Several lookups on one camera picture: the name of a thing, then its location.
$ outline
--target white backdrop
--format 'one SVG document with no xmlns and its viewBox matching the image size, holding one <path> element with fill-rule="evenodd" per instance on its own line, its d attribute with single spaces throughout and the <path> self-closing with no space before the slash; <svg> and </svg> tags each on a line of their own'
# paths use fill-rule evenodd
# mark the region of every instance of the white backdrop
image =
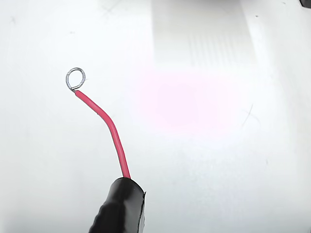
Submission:
<svg viewBox="0 0 311 233">
<path fill-rule="evenodd" d="M 298 0 L 0 0 L 0 233 L 88 232 L 121 175 L 73 67 L 144 232 L 309 232 L 310 22 Z"/>
</svg>

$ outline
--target red wire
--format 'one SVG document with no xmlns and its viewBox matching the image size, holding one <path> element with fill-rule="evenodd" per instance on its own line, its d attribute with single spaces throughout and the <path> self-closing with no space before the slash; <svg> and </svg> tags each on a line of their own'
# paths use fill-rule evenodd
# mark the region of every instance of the red wire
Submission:
<svg viewBox="0 0 311 233">
<path fill-rule="evenodd" d="M 81 91 L 74 91 L 75 95 L 81 99 L 84 103 L 86 103 L 91 109 L 93 109 L 107 124 L 111 136 L 113 139 L 113 142 L 115 144 L 118 157 L 119 157 L 119 162 L 121 166 L 121 170 L 123 173 L 123 177 L 131 178 L 130 176 L 130 171 L 127 166 L 124 150 L 118 135 L 117 128 L 115 124 L 113 123 L 112 119 L 101 109 L 96 103 L 94 103 L 89 97 L 87 97 L 85 94 L 83 94 Z"/>
</svg>

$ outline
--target wire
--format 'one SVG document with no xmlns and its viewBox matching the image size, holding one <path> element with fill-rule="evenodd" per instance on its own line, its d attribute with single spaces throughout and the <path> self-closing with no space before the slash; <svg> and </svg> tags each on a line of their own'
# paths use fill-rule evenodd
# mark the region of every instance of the wire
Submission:
<svg viewBox="0 0 311 233">
<path fill-rule="evenodd" d="M 73 91 L 79 99 L 81 99 L 84 103 L 86 103 L 87 106 L 89 106 L 91 109 L 93 109 L 94 112 L 96 112 L 104 120 L 104 122 L 106 122 L 106 124 L 107 124 L 107 126 L 111 132 L 111 136 L 112 136 L 113 142 L 114 142 L 116 150 L 117 150 L 117 154 L 119 157 L 119 163 L 121 166 L 123 177 L 131 178 L 130 171 L 128 169 L 126 158 L 125 158 L 125 153 L 124 153 L 124 150 L 123 150 L 120 138 L 119 138 L 119 134 L 118 134 L 117 128 L 116 128 L 115 124 L 113 123 L 112 119 L 108 116 L 108 114 L 103 109 L 101 109 L 89 97 L 87 97 L 81 91 L 76 90 L 77 88 L 81 87 L 82 85 L 79 85 L 79 87 L 74 87 L 74 88 L 72 88 L 70 86 L 69 75 L 75 70 L 80 71 L 82 73 L 83 78 L 85 79 L 85 74 L 84 74 L 82 69 L 80 69 L 80 68 L 71 69 L 66 76 L 66 83 L 67 83 L 68 88 L 71 91 Z"/>
</svg>

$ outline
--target bare wire end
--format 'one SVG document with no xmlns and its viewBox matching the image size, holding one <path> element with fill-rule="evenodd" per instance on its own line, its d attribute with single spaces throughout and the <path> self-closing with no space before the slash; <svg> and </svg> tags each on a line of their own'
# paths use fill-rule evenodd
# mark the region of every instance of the bare wire end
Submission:
<svg viewBox="0 0 311 233">
<path fill-rule="evenodd" d="M 81 82 L 80 82 L 78 85 L 72 87 L 72 86 L 70 85 L 70 83 L 69 83 L 69 76 L 70 76 L 70 74 L 71 74 L 72 72 L 74 72 L 74 71 L 76 71 L 76 70 L 79 71 L 79 72 L 81 72 L 81 74 L 82 74 L 82 80 L 81 80 Z M 86 74 L 84 73 L 84 71 L 83 71 L 81 68 L 78 68 L 78 67 L 71 69 L 70 71 L 68 71 L 68 73 L 67 73 L 67 75 L 66 75 L 66 84 L 67 84 L 67 87 L 68 87 L 68 88 L 70 89 L 70 91 L 72 91 L 72 92 L 75 92 L 75 90 L 79 89 L 79 88 L 84 84 L 85 81 L 86 81 Z"/>
</svg>

